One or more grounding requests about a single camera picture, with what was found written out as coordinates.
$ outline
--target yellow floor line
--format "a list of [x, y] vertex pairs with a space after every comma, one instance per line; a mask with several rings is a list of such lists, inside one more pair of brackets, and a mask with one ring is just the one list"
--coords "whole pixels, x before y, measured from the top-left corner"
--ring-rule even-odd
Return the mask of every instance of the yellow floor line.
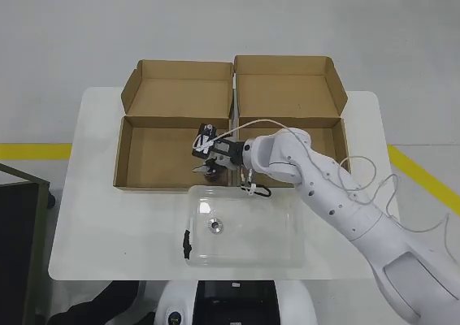
[[406, 157], [400, 150], [388, 145], [389, 158], [391, 163], [413, 181], [420, 184], [432, 196], [448, 206], [453, 212], [460, 216], [460, 196], [453, 190], [442, 184], [436, 177], [429, 174], [416, 162]]
[[0, 143], [0, 160], [67, 160], [71, 143]]
[[[68, 143], [0, 143], [0, 160], [66, 160], [71, 154]], [[400, 150], [388, 145], [391, 163], [420, 184], [440, 202], [460, 216], [460, 196], [425, 171]]]

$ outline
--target floor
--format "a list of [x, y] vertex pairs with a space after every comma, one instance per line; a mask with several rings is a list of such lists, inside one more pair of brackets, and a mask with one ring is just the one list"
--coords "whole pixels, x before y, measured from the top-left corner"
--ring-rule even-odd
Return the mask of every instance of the floor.
[[[0, 142], [72, 142], [84, 90], [123, 85], [138, 59], [232, 61], [236, 54], [332, 57], [346, 89], [378, 95], [388, 143], [460, 194], [460, 2], [454, 0], [0, 0]], [[66, 161], [5, 163], [50, 180], [61, 196]], [[394, 171], [401, 176], [403, 223], [425, 228], [449, 212]], [[438, 249], [442, 236], [440, 229], [423, 235]], [[48, 252], [51, 242], [48, 236]], [[460, 261], [458, 217], [448, 243]], [[41, 303], [47, 314], [105, 286], [47, 279], [42, 291], [52, 294]], [[141, 305], [152, 309], [163, 285], [147, 283]], [[403, 323], [373, 280], [306, 286], [321, 324]]]

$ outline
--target cardboard box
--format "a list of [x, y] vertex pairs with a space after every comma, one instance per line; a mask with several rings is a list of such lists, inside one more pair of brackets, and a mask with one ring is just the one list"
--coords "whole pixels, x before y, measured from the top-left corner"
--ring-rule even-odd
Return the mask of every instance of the cardboard box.
[[[239, 125], [273, 119], [311, 135], [313, 150], [340, 162], [348, 156], [341, 113], [347, 95], [333, 61], [324, 56], [236, 56]], [[272, 123], [257, 123], [239, 131], [243, 141], [275, 133]], [[256, 175], [257, 183], [290, 186]]]
[[[232, 107], [231, 63], [141, 60], [124, 90], [114, 186], [188, 189], [212, 184], [192, 169], [201, 123], [228, 130]], [[217, 185], [227, 185], [228, 176]]]

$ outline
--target metal washer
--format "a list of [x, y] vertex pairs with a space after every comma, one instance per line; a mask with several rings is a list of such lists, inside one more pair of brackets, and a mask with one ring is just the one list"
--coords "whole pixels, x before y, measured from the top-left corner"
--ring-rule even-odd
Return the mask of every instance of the metal washer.
[[223, 222], [220, 219], [212, 218], [208, 220], [207, 227], [213, 234], [219, 234], [223, 231]]

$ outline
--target clear plastic container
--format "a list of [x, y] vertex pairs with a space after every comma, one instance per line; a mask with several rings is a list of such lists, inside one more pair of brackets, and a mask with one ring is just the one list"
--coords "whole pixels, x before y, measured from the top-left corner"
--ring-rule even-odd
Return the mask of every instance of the clear plastic container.
[[300, 200], [292, 189], [271, 197], [240, 188], [193, 186], [187, 229], [192, 245], [187, 263], [222, 267], [299, 267], [304, 263]]

